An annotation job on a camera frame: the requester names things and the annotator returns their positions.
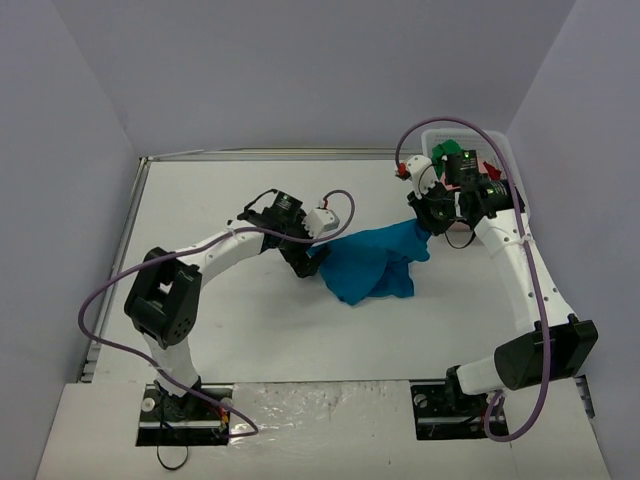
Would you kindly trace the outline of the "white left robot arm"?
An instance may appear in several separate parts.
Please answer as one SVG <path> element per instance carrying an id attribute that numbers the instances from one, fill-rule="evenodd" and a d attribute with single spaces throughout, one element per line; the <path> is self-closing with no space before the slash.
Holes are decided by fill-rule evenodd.
<path id="1" fill-rule="evenodd" d="M 323 246 L 309 252 L 310 240 L 336 230 L 336 213 L 321 205 L 306 211 L 302 202 L 282 191 L 271 191 L 273 203 L 260 211 L 244 207 L 225 230 L 195 244 L 195 254 L 166 260 L 139 271 L 124 303 L 124 312 L 141 333 L 151 358 L 178 384 L 162 375 L 158 388 L 167 393 L 165 406 L 179 418 L 195 415 L 201 406 L 188 336 L 195 326 L 200 293 L 211 280 L 237 263 L 275 249 L 294 273 L 313 276 L 329 255 Z"/>

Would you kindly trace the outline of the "blue t shirt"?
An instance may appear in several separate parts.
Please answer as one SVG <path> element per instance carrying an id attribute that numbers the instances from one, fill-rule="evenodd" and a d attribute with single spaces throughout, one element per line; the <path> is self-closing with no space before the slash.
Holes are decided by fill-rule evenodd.
<path id="1" fill-rule="evenodd" d="M 341 302 L 356 306 L 369 298 L 415 295 L 410 266 L 430 259 L 431 234 L 415 220 L 359 231 L 328 243 L 319 273 Z"/>

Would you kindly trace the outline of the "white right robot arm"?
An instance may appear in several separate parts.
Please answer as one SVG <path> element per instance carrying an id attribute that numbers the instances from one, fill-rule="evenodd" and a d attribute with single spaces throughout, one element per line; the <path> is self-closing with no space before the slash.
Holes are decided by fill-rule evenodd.
<path id="1" fill-rule="evenodd" d="M 424 155 L 408 157 L 397 174 L 412 183 L 407 200 L 421 229 L 437 236 L 469 226 L 497 267 L 511 303 L 516 338 L 489 357 L 457 366 L 443 389 L 446 406 L 465 413 L 481 394 L 519 390 L 578 373 L 598 332 L 566 302 L 530 233 L 524 203 L 505 179 L 480 172 L 475 151 L 448 154 L 439 177 Z"/>

